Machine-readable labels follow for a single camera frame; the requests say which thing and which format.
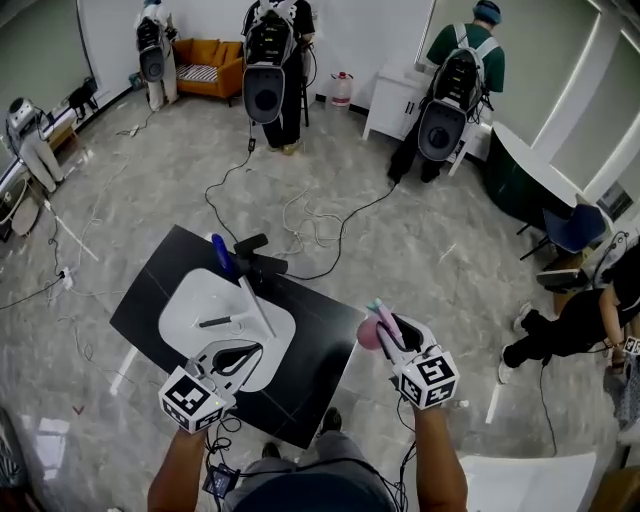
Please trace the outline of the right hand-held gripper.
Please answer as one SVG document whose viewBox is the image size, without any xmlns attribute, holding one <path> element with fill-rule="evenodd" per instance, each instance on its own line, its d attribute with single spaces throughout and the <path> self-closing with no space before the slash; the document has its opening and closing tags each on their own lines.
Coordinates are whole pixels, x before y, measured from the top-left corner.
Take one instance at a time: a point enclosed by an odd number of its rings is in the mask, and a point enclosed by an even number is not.
<svg viewBox="0 0 640 512">
<path fill-rule="evenodd" d="M 450 400 L 457 389 L 459 372 L 450 352 L 416 356 L 406 361 L 406 352 L 422 353 L 434 341 L 426 326 L 405 315 L 393 314 L 400 336 L 395 338 L 382 322 L 376 324 L 376 335 L 386 358 L 398 379 L 397 389 L 414 407 L 420 410 L 441 405 Z"/>
</svg>

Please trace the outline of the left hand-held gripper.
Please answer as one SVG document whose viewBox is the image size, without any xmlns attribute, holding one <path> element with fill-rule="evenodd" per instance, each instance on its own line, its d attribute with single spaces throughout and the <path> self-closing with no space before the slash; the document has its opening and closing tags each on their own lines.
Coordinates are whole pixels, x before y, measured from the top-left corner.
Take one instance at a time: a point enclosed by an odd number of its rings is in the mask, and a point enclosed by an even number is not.
<svg viewBox="0 0 640 512">
<path fill-rule="evenodd" d="M 207 355 L 190 358 L 178 366 L 159 391 L 162 411 L 187 433 L 198 433 L 224 417 L 236 406 L 236 393 L 249 379 L 262 358 L 262 345 L 251 340 L 227 339 L 207 347 L 211 370 L 204 363 Z M 218 359 L 237 360 L 227 367 Z M 213 376 L 222 377 L 218 384 Z"/>
</svg>

